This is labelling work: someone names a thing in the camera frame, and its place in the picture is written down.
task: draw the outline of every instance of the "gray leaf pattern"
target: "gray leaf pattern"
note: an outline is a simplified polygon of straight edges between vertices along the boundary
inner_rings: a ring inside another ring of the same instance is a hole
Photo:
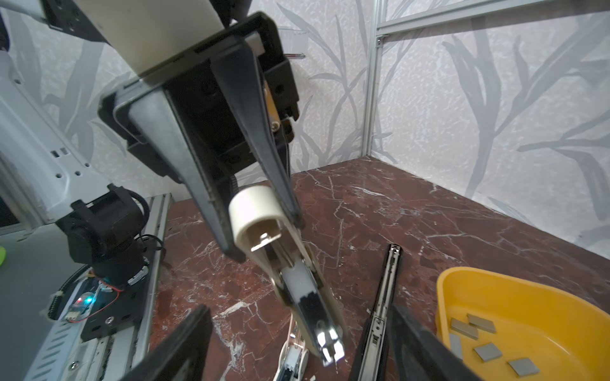
[[[566,74],[566,77],[580,77],[591,87],[597,88],[610,74],[610,60],[580,61],[576,70]]]
[[[489,42],[486,37],[487,31],[484,29],[477,30],[477,28],[484,27],[484,18],[473,19],[472,23],[477,53],[479,55],[478,59],[475,60],[472,54],[455,37],[453,38],[454,44],[443,43],[453,59],[460,85],[468,99],[479,127],[477,159],[465,191],[465,196],[468,198],[473,197],[476,189],[483,181],[492,152],[494,138],[501,134],[519,114],[536,102],[559,79],[574,68],[582,68],[582,61],[585,56],[610,35],[610,15],[590,16],[589,22],[583,23],[576,32],[566,38],[531,76],[529,75],[528,64],[519,50],[521,39],[517,37],[513,45],[513,52],[522,89],[513,99],[508,115],[496,128],[495,124],[498,117],[496,105],[499,105],[501,98],[501,83],[493,64],[493,56],[489,50]],[[594,66],[599,68],[602,65],[596,63]],[[483,78],[487,102],[482,100],[483,93],[478,76],[473,72],[474,67],[476,67]],[[585,141],[573,143],[585,146],[589,144]]]
[[[331,60],[331,62],[334,64],[334,66],[339,72],[338,74],[318,73],[311,76],[310,80],[332,80],[340,83],[343,87],[343,95],[335,104],[334,110],[328,122],[328,134],[326,136],[326,146],[324,148],[319,147],[319,145],[316,144],[314,139],[309,134],[307,134],[307,132],[303,128],[301,128],[300,130],[295,130],[303,152],[305,151],[304,148],[306,144],[309,147],[309,152],[307,154],[307,162],[309,163],[310,154],[317,156],[317,166],[325,166],[334,162],[335,160],[348,160],[353,153],[357,152],[360,149],[360,141],[362,139],[362,125],[359,121],[359,111],[356,107],[356,101],[354,100],[352,92],[358,82],[360,82],[360,80],[362,79],[364,73],[366,73],[366,68],[362,68],[354,78],[348,78],[346,65],[347,59],[345,57],[345,44],[343,42],[343,29],[341,27],[341,23],[337,15],[335,15],[334,19],[335,26],[337,29],[337,42],[339,45],[338,55],[330,48],[330,46],[325,42],[319,31],[313,25],[309,24],[302,17],[285,8],[284,6],[278,4],[278,7],[280,11],[288,18],[288,20],[290,20],[291,23],[293,23],[299,29],[306,30],[309,32],[310,39],[316,45],[322,48],[323,52]],[[367,45],[365,44],[365,42],[367,41],[367,38],[364,26],[364,11],[362,10],[360,0],[356,0],[356,8],[359,13],[359,30],[363,41],[364,51],[366,51]],[[333,149],[333,146],[335,145],[334,133],[337,125],[337,120],[341,111],[343,110],[343,105],[346,101],[349,101],[349,104],[351,106],[351,111],[354,118],[354,129],[337,149]]]
[[[589,189],[595,216],[600,221],[606,220],[610,214],[610,185],[606,172],[592,154],[564,148],[610,148],[610,134],[598,139],[572,138],[603,124],[608,119],[610,119],[610,109],[600,116],[568,130],[559,140],[524,144],[517,148],[517,152],[550,148],[576,161]]]
[[[518,219],[519,221],[528,225],[534,226],[532,221],[530,221],[526,216],[524,216],[523,213],[511,207],[507,203],[497,200],[493,197],[489,197],[489,201],[493,202],[493,204],[496,205],[505,215],[513,217],[514,219]]]
[[[456,67],[460,86],[468,99],[470,108],[475,116],[479,128],[479,148],[477,161],[468,182],[465,195],[472,198],[476,187],[483,181],[487,162],[491,154],[493,138],[495,137],[495,124],[500,110],[501,82],[498,70],[493,61],[489,46],[489,38],[485,29],[485,18],[471,20],[473,34],[475,35],[477,57],[475,57],[460,41],[453,37],[454,43],[444,42],[445,49],[451,55]],[[485,95],[479,83],[477,72],[483,79]]]
[[[93,126],[99,128],[114,145],[121,149],[123,155],[126,155],[124,143],[98,120],[97,108],[100,95],[126,80],[129,73],[115,78],[100,92],[93,95],[95,76],[104,44],[85,41],[81,56],[68,79],[64,97],[47,94],[42,99],[40,58],[34,48],[32,36],[22,19],[23,16],[15,12],[8,12],[8,14],[13,46],[17,53],[16,66],[24,79],[26,89],[34,100],[40,105],[54,105],[58,108],[60,129],[69,140],[75,143],[78,151],[87,161],[93,157]]]
[[[303,134],[305,134],[305,132],[303,131],[303,124],[305,123],[305,119],[307,118],[307,111],[309,110],[309,105],[311,104],[311,99],[313,97],[314,96],[310,96],[307,102],[305,102],[305,106],[303,106],[303,110],[301,111],[301,116],[295,124],[295,130],[302,131],[298,135],[297,140],[299,142],[299,145],[301,146],[302,152],[301,159],[297,159],[296,161],[296,166],[299,171],[307,171],[309,169],[309,150],[307,149],[307,146],[305,145],[305,139],[303,138]]]

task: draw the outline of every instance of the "red wire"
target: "red wire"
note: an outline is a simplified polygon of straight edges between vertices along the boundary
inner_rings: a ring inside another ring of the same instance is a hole
[[[67,320],[68,322],[70,322],[70,323],[78,323],[78,322],[81,322],[81,321],[83,321],[83,320],[86,320],[86,319],[88,319],[88,318],[90,318],[90,317],[94,316],[95,314],[98,314],[98,313],[102,312],[103,310],[105,310],[105,309],[107,309],[108,307],[110,307],[110,305],[112,305],[114,302],[116,302],[116,301],[117,301],[117,299],[118,299],[118,297],[119,297],[119,295],[120,295],[120,294],[121,294],[123,291],[125,291],[125,290],[119,290],[118,288],[114,287],[113,285],[109,285],[108,283],[104,282],[104,281],[102,280],[102,278],[98,278],[98,279],[99,279],[99,281],[100,281],[100,282],[102,282],[102,283],[103,283],[105,286],[110,287],[111,289],[115,290],[115,291],[117,292],[117,296],[116,296],[116,297],[113,299],[113,301],[112,301],[112,302],[110,302],[110,303],[108,303],[107,305],[105,305],[105,306],[104,306],[104,308],[102,308],[102,309],[100,309],[100,310],[98,310],[98,311],[95,311],[94,313],[92,313],[92,314],[88,315],[86,318],[82,318],[82,319],[80,319],[80,320]]]

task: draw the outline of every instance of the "white cylindrical part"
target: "white cylindrical part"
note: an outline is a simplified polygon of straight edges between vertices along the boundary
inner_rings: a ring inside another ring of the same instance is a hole
[[[224,29],[209,0],[75,0],[141,75]]]
[[[251,242],[246,236],[251,226],[266,220],[288,223],[273,190],[264,185],[249,187],[237,193],[229,204],[229,216],[235,244],[246,253],[251,250]]]

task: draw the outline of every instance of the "aluminum frame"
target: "aluminum frame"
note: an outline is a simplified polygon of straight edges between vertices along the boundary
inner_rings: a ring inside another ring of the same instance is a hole
[[[554,0],[465,0],[437,9],[416,13],[415,15],[385,21],[387,0],[376,0],[373,18],[371,19],[371,38],[369,39],[368,47],[362,156],[370,155],[373,146],[373,132],[379,95],[379,78],[381,76],[381,54],[385,37],[414,29],[422,29],[551,1]]]

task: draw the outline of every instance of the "black wire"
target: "black wire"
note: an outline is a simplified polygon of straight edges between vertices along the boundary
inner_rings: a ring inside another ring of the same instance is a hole
[[[144,210],[144,225],[142,225],[142,229],[144,229],[146,227],[146,224],[148,223],[148,218],[151,216],[151,209],[148,206],[146,200],[144,200],[144,197],[129,189],[125,190],[132,198],[134,198],[137,202],[140,203],[140,205],[142,205],[142,209]]]
[[[161,246],[159,247],[155,247],[155,250],[162,250],[163,249],[163,240],[161,240],[161,238],[157,237],[156,235],[153,234],[141,234],[140,235],[140,239],[142,240],[142,242],[144,242],[144,237],[151,237],[152,239],[154,239],[155,241],[157,241]]]

